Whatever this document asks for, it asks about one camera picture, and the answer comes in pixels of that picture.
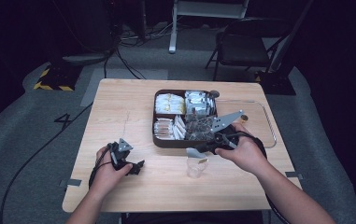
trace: wooden table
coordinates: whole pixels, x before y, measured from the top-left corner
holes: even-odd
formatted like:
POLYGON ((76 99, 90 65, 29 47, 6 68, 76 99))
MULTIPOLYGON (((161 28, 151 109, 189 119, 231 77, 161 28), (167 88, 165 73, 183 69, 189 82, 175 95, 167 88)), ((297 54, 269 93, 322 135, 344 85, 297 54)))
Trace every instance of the wooden table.
MULTIPOLYGON (((68 186, 63 209, 72 212, 88 191, 95 152, 109 142, 118 142, 120 138, 134 147, 128 161, 146 162, 139 175, 125 176, 107 196, 102 207, 104 212, 269 209, 263 189, 255 176, 240 170, 232 162, 209 154, 209 165, 202 176, 192 179, 186 175, 184 148, 159 148, 153 144, 151 127, 154 94, 165 89, 219 91, 221 96, 216 103, 219 116, 236 112, 234 106, 229 108, 229 105, 246 105, 242 108, 249 116, 245 126, 268 146, 266 151, 270 162, 283 174, 294 171, 263 90, 258 84, 103 79, 71 175, 72 179, 82 182, 78 187, 68 186)), ((296 177, 290 180, 300 187, 296 177)))

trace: black chair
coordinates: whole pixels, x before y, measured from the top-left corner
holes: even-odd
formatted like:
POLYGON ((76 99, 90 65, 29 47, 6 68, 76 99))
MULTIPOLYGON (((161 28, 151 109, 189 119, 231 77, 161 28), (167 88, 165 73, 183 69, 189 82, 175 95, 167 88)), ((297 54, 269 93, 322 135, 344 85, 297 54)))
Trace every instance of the black chair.
POLYGON ((205 68, 208 68, 210 62, 216 62, 213 80, 216 79, 219 63, 246 66, 245 71, 251 67, 265 67, 265 73, 268 73, 278 44, 291 30, 292 25, 283 19, 244 18, 233 21, 217 34, 216 48, 205 68), (263 38, 275 38, 275 42, 267 49, 263 38))

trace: cable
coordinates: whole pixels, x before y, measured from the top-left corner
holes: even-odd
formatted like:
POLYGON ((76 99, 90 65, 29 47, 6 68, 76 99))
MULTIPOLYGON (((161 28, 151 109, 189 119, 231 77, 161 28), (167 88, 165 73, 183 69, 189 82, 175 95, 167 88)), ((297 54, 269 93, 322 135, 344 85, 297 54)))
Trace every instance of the cable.
MULTIPOLYGON (((263 142, 257 138, 252 136, 251 134, 245 133, 245 132, 241 132, 238 131, 236 132, 236 135, 238 136, 245 136, 250 138, 251 140, 253 140, 253 142, 257 145, 257 147, 262 151, 262 154, 265 156, 265 158, 267 159, 267 153, 265 151, 263 142)), ((271 199, 268 197, 267 194, 265 194, 265 198, 267 199, 268 203, 270 204, 271 210, 273 210, 274 214, 279 218, 279 220, 284 223, 284 224, 289 224, 290 222, 279 212, 279 210, 277 209, 277 207, 274 205, 274 203, 271 201, 271 199)))
POLYGON ((108 59, 111 57, 111 52, 108 54, 107 58, 105 59, 105 63, 104 63, 104 75, 105 75, 105 78, 107 78, 107 70, 106 70, 106 65, 107 65, 107 61, 108 59))
POLYGON ((122 56, 121 56, 121 54, 120 54, 120 51, 119 51, 119 48, 116 49, 116 53, 117 53, 117 56, 118 56, 118 57, 120 58, 120 60, 122 61, 122 63, 125 65, 125 67, 128 69, 128 71, 130 71, 130 73, 131 73, 134 77, 136 77, 137 79, 141 79, 141 78, 138 77, 132 70, 135 70, 137 73, 140 74, 140 76, 143 77, 143 79, 146 79, 146 78, 143 76, 142 73, 140 73, 139 71, 137 71, 136 69, 134 69, 132 66, 130 66, 130 65, 128 64, 128 62, 126 62, 126 61, 122 58, 122 56))
POLYGON ((149 42, 150 40, 156 40, 156 39, 160 39, 160 38, 164 37, 165 35, 171 35, 172 33, 168 33, 167 31, 172 29, 172 27, 171 27, 172 24, 173 23, 169 23, 164 28, 161 28, 158 31, 154 31, 154 28, 151 28, 151 31, 145 34, 146 41, 142 41, 142 43, 140 43, 141 41, 139 39, 139 36, 130 35, 130 30, 124 31, 124 32, 128 32, 128 35, 123 36, 121 38, 121 40, 132 40, 132 39, 135 39, 135 43, 131 44, 131 43, 126 43, 126 42, 121 42, 120 45, 122 45, 124 47, 140 47, 140 46, 146 44, 147 42, 149 42))
POLYGON ((111 161, 110 162, 105 162, 101 165, 99 165, 102 161, 102 159, 105 157, 106 153, 108 152, 111 152, 112 151, 112 147, 114 147, 115 144, 113 144, 112 146, 110 144, 107 144, 107 149, 105 149, 103 152, 102 152, 102 155, 99 157, 99 159, 96 161, 95 163, 95 166, 93 167, 93 171, 91 172, 91 175, 90 175, 90 179, 88 181, 88 187, 91 188, 91 186, 93 185, 93 180, 95 179, 95 176, 96 176, 96 172, 98 171, 98 169, 103 166, 103 165, 106 165, 106 164, 109 164, 109 163, 112 163, 111 161))
POLYGON ((46 146, 48 146, 53 140, 55 140, 55 138, 57 138, 67 127, 70 126, 70 124, 72 124, 76 119, 78 119, 78 117, 84 113, 84 111, 86 111, 88 108, 90 108, 93 105, 93 102, 90 103, 89 105, 87 105, 83 110, 81 110, 81 112, 78 113, 78 115, 76 115, 70 122, 68 122, 66 124, 66 126, 64 126, 64 128, 62 128, 58 133, 56 133, 46 144, 44 144, 38 151, 35 152, 35 154, 33 154, 24 164, 23 166, 21 166, 21 168, 18 170, 18 172, 14 175, 14 177, 11 179, 11 181, 8 184, 8 187, 6 189, 6 192, 4 194, 3 197, 3 201, 2 204, 0 206, 0 224, 3 224, 3 213, 4 213, 4 207, 6 204, 6 200, 7 200, 7 196, 9 193, 9 190, 11 189, 12 184, 14 183, 15 179, 18 177, 18 175, 21 173, 21 171, 25 168, 25 166, 41 151, 43 150, 46 146))
POLYGON ((104 166, 104 165, 106 165, 106 164, 112 164, 112 162, 111 162, 111 161, 105 162, 105 163, 103 163, 102 165, 97 166, 96 170, 99 170, 99 168, 101 168, 102 166, 104 166))

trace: plastic cup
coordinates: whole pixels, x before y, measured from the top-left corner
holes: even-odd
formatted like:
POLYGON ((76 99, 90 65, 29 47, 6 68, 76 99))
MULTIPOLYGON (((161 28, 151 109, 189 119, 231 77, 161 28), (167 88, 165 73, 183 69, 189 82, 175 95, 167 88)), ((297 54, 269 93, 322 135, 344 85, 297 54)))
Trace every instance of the plastic cup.
POLYGON ((197 179, 207 168, 207 158, 187 158, 187 175, 197 179))

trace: person's left hand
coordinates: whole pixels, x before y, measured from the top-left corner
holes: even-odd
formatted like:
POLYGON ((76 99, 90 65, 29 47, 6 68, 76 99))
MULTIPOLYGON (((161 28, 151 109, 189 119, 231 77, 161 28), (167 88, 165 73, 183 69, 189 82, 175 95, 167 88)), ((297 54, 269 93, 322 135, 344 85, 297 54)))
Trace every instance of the person's left hand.
MULTIPOLYGON (((107 150, 107 147, 102 147, 98 150, 96 153, 97 161, 105 150, 107 150)), ((107 152, 104 158, 99 162, 99 166, 101 167, 99 167, 96 172, 90 191, 93 191, 93 193, 96 193, 103 199, 114 189, 114 187, 116 187, 122 177, 128 174, 133 165, 127 164, 120 170, 116 171, 111 163, 111 155, 107 152)))

